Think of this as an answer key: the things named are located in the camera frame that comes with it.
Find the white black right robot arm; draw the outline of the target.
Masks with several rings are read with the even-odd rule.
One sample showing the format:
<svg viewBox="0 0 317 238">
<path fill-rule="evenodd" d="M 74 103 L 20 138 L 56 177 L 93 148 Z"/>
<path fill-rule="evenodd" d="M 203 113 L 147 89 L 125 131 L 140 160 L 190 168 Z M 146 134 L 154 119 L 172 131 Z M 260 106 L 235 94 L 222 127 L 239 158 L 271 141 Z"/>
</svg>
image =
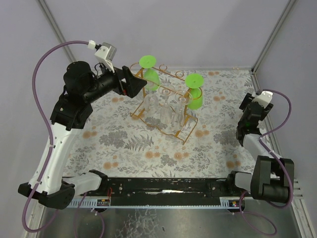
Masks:
<svg viewBox="0 0 317 238">
<path fill-rule="evenodd" d="M 236 139 L 252 155 L 256 164 L 252 173 L 232 171 L 227 182 L 233 188 L 249 192 L 253 199 L 284 208 L 293 200 L 294 162 L 271 149 L 258 127 L 272 109 L 275 93 L 275 90 L 265 89 L 255 96 L 248 93 L 243 99 L 239 107 L 243 114 L 236 127 Z"/>
</svg>

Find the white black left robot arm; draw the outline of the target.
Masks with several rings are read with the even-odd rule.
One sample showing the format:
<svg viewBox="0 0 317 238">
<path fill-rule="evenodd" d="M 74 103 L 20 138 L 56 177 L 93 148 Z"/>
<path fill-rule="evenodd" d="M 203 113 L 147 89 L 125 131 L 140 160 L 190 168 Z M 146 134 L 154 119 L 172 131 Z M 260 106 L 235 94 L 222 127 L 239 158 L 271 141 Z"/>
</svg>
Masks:
<svg viewBox="0 0 317 238">
<path fill-rule="evenodd" d="M 107 175 L 97 170 L 62 177 L 74 142 L 93 112 L 92 102 L 111 91 L 134 98 L 147 84 L 126 66 L 114 71 L 103 68 L 97 77 L 84 61 L 71 63 L 63 79 L 65 85 L 50 117 L 49 138 L 41 161 L 30 181 L 18 188 L 18 193 L 59 210 L 65 209 L 77 195 L 109 188 Z"/>
</svg>

